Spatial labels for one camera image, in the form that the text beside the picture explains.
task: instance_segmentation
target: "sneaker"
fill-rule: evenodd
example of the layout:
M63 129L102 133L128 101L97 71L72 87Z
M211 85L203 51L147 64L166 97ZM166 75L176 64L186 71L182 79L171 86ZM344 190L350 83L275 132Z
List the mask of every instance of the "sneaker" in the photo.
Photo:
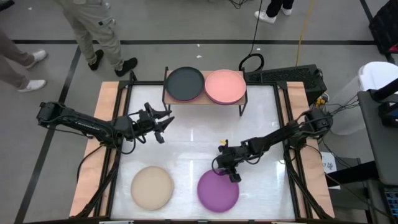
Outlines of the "sneaker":
M47 84L47 81L45 80L30 80L29 83L27 84L26 88L18 90L20 93L26 93L29 91L35 91L43 88Z
M276 20L276 16L275 17L268 17L267 13L265 11L257 11L254 13L254 17L255 18L259 18L262 22L268 22L269 24L274 24L275 20Z
M138 60L136 58L130 58L129 60L123 62L122 70L115 70L114 72L116 72L117 76L122 77L124 74L135 68L137 63Z
M43 59L45 59L48 54L45 50L38 50L36 52L33 52L32 55L34 57L34 61L30 65L25 66L25 68L32 68L37 62L43 61Z
M104 51L103 50L97 50L95 52L95 55L97 56L97 61L95 61L94 64L90 65L88 64L89 68L91 69L91 71L95 71L98 69L98 66L100 65L101 59L104 57Z
M292 9L284 9L282 7L282 12L286 15L286 16L290 16L292 14Z

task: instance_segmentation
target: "robotic arm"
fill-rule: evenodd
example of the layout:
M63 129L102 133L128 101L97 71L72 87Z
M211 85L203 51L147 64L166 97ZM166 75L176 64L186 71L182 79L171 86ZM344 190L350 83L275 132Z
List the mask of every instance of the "robotic arm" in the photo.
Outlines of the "robotic arm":
M298 120L301 117L304 117L304 122L299 123ZM322 110L308 110L302 113L296 120L289 122L277 131L264 137L255 137L241 141L240 146L229 147L228 140L226 140L224 146L218 147L221 155L214 159L218 164L219 170L221 170L218 174L228 174L231 182L240 182L241 178L236 171L236 167L241 162L246 161L250 164L257 164L260 157L271 146L284 140L289 140L289 144L294 148L304 147L307 137L322 137L326 134L331 127L331 122L331 116L325 115Z
M153 110L149 103L145 105L145 111L139 110L139 119L133 121L129 116L120 116L112 121L103 121L92 116L79 113L62 103L48 102L40 104L40 111L37 115L39 125L45 128L59 124L81 131L84 135L94 136L102 145L119 149L123 139L127 141L139 140L145 143L145 135L151 131L155 132L156 140L163 143L164 139L160 133L173 121L174 117L162 122L156 119L168 116L171 111Z

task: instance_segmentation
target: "gray pants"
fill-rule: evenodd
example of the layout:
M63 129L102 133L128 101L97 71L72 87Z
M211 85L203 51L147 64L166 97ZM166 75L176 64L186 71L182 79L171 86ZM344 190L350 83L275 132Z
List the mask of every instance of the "gray pants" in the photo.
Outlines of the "gray pants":
M89 64L96 62L93 37L104 50L112 67L121 70L120 41L113 29L112 17L103 0L57 0L72 26L76 41Z
M33 55L19 50L13 41L8 38L6 33L0 29L0 80L20 90L26 88L29 83L28 79L26 79L24 75L14 71L8 64L6 58L23 66L30 65L35 59Z

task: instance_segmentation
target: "beige plate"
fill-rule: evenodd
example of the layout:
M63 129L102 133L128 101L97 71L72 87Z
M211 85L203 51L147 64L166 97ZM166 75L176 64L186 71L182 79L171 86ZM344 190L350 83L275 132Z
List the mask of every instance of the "beige plate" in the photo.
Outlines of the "beige plate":
M173 187L173 180L166 170L150 166L140 170L133 178L131 197L141 208L156 210L170 200Z

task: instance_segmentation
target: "black floor stripe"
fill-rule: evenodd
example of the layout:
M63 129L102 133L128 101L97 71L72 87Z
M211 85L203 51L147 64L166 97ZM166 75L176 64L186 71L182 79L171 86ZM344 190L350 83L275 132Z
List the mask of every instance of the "black floor stripe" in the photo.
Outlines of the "black floor stripe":
M362 8L365 11L366 17L368 18L369 23L372 21L373 16L372 13L369 9L368 4L366 3L366 0L359 0L361 2ZM394 58L391 56L391 53L386 53L384 54L384 56L386 57L386 60L390 63L395 64L396 61L394 60Z
M72 83L72 78L75 74L76 66L80 58L80 49L79 47L76 48L75 55L73 56L72 63L69 68L69 72L67 78L65 79L65 83L63 85L59 102L64 103L65 99L68 95L69 86ZM32 200L33 194L35 192L37 182L39 181L40 173L43 169L45 158L47 157L47 153L50 149L51 141L54 136L54 130L48 130L47 134L45 135L44 142L42 148L40 150L39 158L36 161L36 165L33 169L32 176L30 177L29 184L26 188L24 198L22 199L21 205L19 207L17 217L15 219L15 224L21 224L25 220L25 216L27 210L29 209L30 201Z
M16 44L77 44L75 40L14 40ZM121 40L122 45L252 44L253 40ZM255 44L297 45L298 40L255 40ZM373 40L303 40L302 45L375 45Z

